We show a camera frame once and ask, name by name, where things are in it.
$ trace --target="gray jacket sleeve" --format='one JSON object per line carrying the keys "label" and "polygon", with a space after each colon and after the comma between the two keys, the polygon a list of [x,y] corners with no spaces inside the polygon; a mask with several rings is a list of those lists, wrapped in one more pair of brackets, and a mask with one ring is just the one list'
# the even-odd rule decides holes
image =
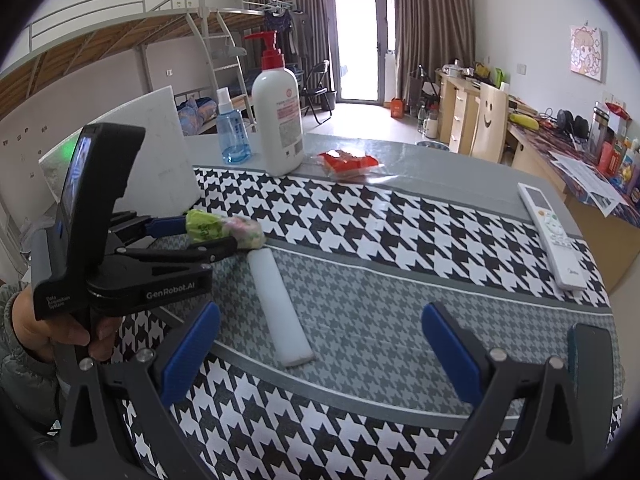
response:
{"label": "gray jacket sleeve", "polygon": [[12,311],[20,285],[0,286],[0,388],[28,419],[50,426],[56,420],[56,367],[24,350],[14,332]]}

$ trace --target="black folding chair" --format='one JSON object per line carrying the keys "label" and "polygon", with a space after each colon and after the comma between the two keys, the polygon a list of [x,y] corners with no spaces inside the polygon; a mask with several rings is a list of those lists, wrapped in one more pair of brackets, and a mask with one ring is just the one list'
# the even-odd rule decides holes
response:
{"label": "black folding chair", "polygon": [[[324,60],[318,63],[315,67],[313,67],[309,71],[309,75],[306,77],[305,86],[302,89],[302,92],[300,92],[300,96],[306,99],[305,116],[309,113],[309,108],[311,108],[311,111],[314,113],[314,117],[316,118],[316,123],[318,124],[324,124],[333,116],[331,107],[329,106],[329,101],[326,98],[326,93],[328,92],[328,89],[322,83],[324,81],[324,77],[327,75],[328,72],[329,72],[329,62],[327,60]],[[315,88],[309,89],[309,83],[311,82],[312,77],[317,77],[318,83],[316,84]],[[322,96],[321,98],[324,98],[324,104],[326,105],[326,109],[329,110],[329,116],[324,121],[320,121],[318,119],[318,115],[316,114],[316,109],[314,108],[314,104],[312,101],[312,99],[320,96]]]}

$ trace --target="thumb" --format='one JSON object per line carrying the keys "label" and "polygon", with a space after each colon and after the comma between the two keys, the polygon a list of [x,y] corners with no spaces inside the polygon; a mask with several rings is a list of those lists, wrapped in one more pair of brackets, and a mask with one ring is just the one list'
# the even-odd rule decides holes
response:
{"label": "thumb", "polygon": [[49,337],[53,342],[87,346],[91,341],[89,332],[71,314],[61,314],[37,323],[43,324],[40,333]]}

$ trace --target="human hand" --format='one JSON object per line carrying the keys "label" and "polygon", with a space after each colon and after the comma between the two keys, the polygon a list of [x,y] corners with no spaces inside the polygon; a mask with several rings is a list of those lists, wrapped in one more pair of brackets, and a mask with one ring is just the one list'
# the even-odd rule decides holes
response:
{"label": "human hand", "polygon": [[121,317],[105,317],[96,329],[97,338],[90,334],[71,314],[59,314],[51,319],[37,321],[33,311],[31,285],[15,298],[12,311],[14,332],[20,344],[43,362],[53,362],[53,343],[78,346],[89,345],[89,355],[97,361],[106,361],[113,353],[116,332]]}

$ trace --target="headphones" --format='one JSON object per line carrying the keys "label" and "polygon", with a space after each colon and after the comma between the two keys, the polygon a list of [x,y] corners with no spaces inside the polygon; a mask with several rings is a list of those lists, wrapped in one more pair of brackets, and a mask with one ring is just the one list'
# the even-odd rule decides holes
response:
{"label": "headphones", "polygon": [[574,119],[574,115],[569,110],[558,110],[558,118],[556,119],[558,132],[565,135],[573,135],[579,139],[587,139],[589,137],[589,123],[578,115]]}

